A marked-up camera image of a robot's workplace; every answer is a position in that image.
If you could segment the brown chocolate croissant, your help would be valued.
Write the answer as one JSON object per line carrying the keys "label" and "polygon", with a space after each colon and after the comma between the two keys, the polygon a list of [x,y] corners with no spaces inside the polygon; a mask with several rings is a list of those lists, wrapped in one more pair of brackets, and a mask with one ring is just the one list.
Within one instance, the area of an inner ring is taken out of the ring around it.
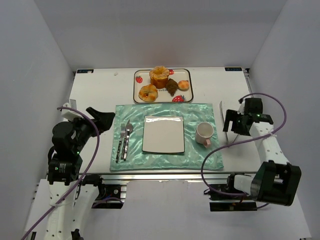
{"label": "brown chocolate croissant", "polygon": [[168,93],[173,97],[179,87],[178,83],[172,78],[170,78],[166,83],[165,88],[168,91]]}

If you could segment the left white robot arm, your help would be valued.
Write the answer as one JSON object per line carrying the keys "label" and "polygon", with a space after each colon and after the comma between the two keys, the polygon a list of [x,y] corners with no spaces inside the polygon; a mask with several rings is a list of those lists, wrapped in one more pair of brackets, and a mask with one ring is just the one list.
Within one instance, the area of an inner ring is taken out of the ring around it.
{"label": "left white robot arm", "polygon": [[46,240],[83,239],[89,211],[98,197],[106,195],[100,175],[80,173],[80,153],[90,138],[99,138],[111,128],[115,113],[92,107],[86,111],[91,118],[72,112],[52,129],[47,175],[52,210],[48,214]]}

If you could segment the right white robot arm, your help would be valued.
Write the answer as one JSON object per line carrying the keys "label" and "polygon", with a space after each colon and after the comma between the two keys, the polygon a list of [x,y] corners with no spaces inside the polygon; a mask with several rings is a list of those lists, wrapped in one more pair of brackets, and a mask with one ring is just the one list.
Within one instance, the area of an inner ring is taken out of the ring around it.
{"label": "right white robot arm", "polygon": [[301,179],[301,169],[290,164],[276,135],[270,115],[263,113],[261,98],[240,101],[238,111],[226,111],[223,131],[250,136],[255,142],[261,166],[255,176],[232,173],[227,178],[225,190],[230,194],[245,193],[252,200],[291,206]]}

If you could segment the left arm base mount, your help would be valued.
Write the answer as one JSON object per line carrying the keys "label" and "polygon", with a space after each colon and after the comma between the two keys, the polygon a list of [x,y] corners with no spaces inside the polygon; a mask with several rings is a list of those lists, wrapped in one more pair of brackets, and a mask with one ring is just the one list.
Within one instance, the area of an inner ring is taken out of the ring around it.
{"label": "left arm base mount", "polygon": [[106,183],[100,175],[86,175],[81,186],[93,185],[98,189],[98,195],[93,202],[93,209],[121,209],[125,199],[122,197],[123,186]]}

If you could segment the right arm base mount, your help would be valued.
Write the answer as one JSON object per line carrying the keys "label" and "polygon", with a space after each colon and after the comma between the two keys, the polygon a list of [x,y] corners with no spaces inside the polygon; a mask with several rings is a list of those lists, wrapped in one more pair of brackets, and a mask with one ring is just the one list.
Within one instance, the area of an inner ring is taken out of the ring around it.
{"label": "right arm base mount", "polygon": [[[210,187],[221,192],[241,194],[241,191],[233,187],[235,175],[235,173],[232,173],[228,176],[225,184],[210,184]],[[249,212],[258,210],[256,202],[250,196],[230,196],[214,192],[210,188],[205,189],[203,194],[209,196],[211,212]]]}

